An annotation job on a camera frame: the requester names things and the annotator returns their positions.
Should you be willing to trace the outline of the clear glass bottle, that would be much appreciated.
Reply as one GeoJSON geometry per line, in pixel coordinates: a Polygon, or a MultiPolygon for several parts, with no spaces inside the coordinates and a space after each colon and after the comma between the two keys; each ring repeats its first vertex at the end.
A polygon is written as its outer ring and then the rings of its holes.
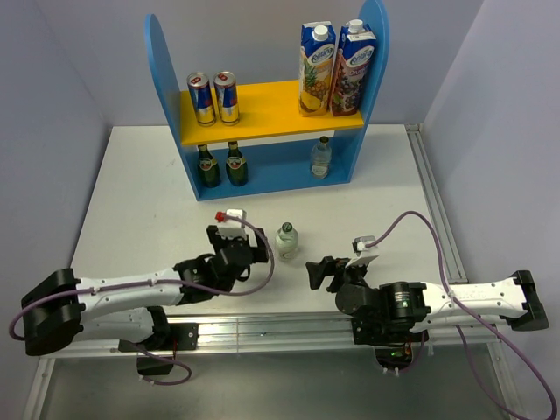
{"type": "Polygon", "coordinates": [[[298,231],[290,222],[284,222],[276,231],[275,247],[278,256],[283,260],[290,260],[298,251],[298,231]]]}
{"type": "Polygon", "coordinates": [[[327,136],[321,136],[311,149],[311,174],[317,179],[327,176],[332,160],[332,149],[327,136]]]}

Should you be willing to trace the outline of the green glass bottle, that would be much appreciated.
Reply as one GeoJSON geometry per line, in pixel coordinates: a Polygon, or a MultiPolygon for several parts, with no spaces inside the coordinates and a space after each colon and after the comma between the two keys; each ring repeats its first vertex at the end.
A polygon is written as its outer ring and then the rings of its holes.
{"type": "Polygon", "coordinates": [[[200,182],[208,188],[214,188],[221,183],[221,172],[217,159],[206,144],[198,146],[199,155],[197,170],[200,182]]]}
{"type": "Polygon", "coordinates": [[[243,186],[249,180],[249,168],[236,141],[228,143],[226,172],[230,183],[234,186],[243,186]]]}

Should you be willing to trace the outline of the green glass bottle front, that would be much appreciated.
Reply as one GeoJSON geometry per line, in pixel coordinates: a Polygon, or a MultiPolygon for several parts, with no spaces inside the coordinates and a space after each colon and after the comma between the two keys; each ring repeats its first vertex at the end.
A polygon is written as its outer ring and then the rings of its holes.
{"type": "Polygon", "coordinates": [[[226,172],[230,183],[234,186],[243,186],[249,180],[249,168],[236,141],[228,143],[226,172]]]}

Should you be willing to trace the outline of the energy drink can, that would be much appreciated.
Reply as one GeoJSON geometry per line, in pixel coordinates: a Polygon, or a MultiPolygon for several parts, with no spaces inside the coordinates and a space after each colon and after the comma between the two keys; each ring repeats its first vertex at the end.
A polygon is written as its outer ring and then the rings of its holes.
{"type": "Polygon", "coordinates": [[[230,72],[219,72],[213,79],[217,106],[221,121],[234,125],[240,121],[240,111],[235,76],[230,72]]]}
{"type": "Polygon", "coordinates": [[[216,115],[208,77],[201,72],[191,73],[187,77],[187,86],[198,124],[213,125],[216,115]]]}

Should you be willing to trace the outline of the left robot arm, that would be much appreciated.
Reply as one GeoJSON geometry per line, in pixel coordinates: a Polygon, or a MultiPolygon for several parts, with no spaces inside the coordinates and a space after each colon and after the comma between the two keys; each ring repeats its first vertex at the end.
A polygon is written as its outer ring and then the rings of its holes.
{"type": "Polygon", "coordinates": [[[255,263],[267,263],[272,251],[264,231],[254,230],[251,245],[243,228],[226,234],[206,229],[213,253],[139,276],[77,277],[70,268],[54,271],[21,300],[16,320],[29,356],[54,354],[75,341],[129,341],[160,350],[172,338],[168,306],[196,305],[217,296],[235,296],[234,286],[248,280],[255,263]]]}

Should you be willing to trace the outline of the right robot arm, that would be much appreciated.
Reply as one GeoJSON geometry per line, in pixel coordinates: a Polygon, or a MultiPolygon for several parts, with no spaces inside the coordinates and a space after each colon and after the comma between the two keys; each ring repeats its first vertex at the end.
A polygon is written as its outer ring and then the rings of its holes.
{"type": "Polygon", "coordinates": [[[440,284],[396,282],[370,287],[365,276],[376,255],[354,258],[325,256],[305,264],[310,288],[326,277],[326,290],[335,295],[337,309],[351,318],[357,336],[376,345],[396,343],[430,329],[468,326],[480,317],[491,325],[507,324],[516,332],[549,327],[536,285],[527,270],[493,283],[459,284],[445,290],[440,284]]]}

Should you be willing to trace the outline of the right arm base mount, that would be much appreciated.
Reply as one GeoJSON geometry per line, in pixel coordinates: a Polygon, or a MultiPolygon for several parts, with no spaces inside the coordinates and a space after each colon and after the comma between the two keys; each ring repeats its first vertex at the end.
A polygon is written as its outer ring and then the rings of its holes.
{"type": "Polygon", "coordinates": [[[427,332],[382,332],[378,325],[367,324],[352,318],[353,343],[371,346],[377,362],[383,368],[403,369],[414,360],[412,345],[425,344],[429,339],[427,332]]]}

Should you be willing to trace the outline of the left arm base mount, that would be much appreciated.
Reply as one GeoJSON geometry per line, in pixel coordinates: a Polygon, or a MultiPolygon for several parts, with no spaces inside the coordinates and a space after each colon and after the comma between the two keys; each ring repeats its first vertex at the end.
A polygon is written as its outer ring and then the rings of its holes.
{"type": "Polygon", "coordinates": [[[136,371],[140,380],[152,386],[176,386],[188,382],[193,371],[178,358],[179,351],[193,351],[197,348],[199,325],[196,323],[171,324],[170,332],[161,344],[144,345],[120,340],[119,353],[136,354],[136,371]],[[185,371],[185,377],[173,381],[163,381],[174,367],[185,371]]]}

